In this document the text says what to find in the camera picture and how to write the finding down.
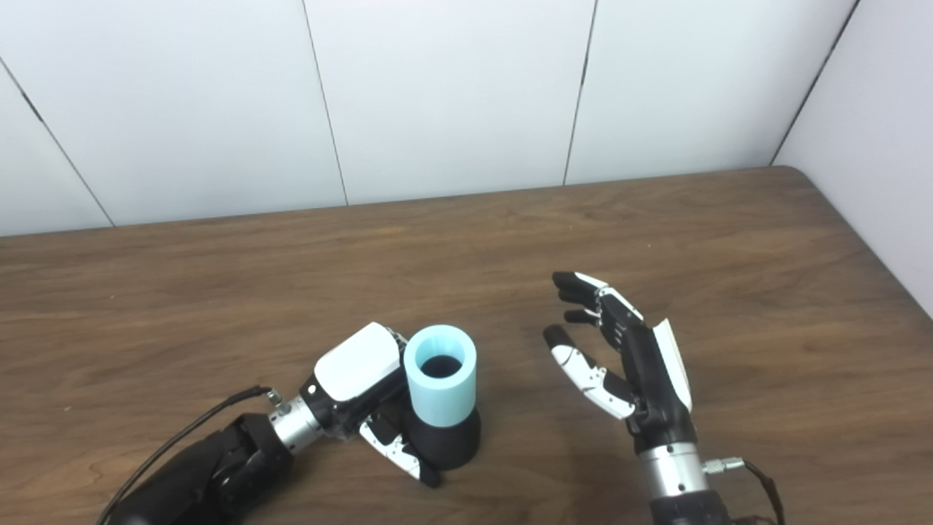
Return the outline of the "white and black left hand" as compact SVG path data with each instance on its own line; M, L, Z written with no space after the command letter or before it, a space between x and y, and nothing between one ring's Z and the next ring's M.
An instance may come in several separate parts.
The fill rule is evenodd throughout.
M318 438L362 438L423 485L440 486L440 473L401 429L406 346L403 335L370 322L318 359L295 399L302 419L296 451Z

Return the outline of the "white and black right hand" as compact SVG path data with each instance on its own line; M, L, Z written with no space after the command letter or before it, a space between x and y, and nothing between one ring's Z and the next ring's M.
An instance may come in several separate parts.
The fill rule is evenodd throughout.
M561 301L579 306L564 320L596 327L620 356L622 373L615 373L573 342L563 325L547 326L551 356L577 391L626 422L636 453L697 444L690 383L669 320L649 326L613 286L586 273L556 271L551 279Z

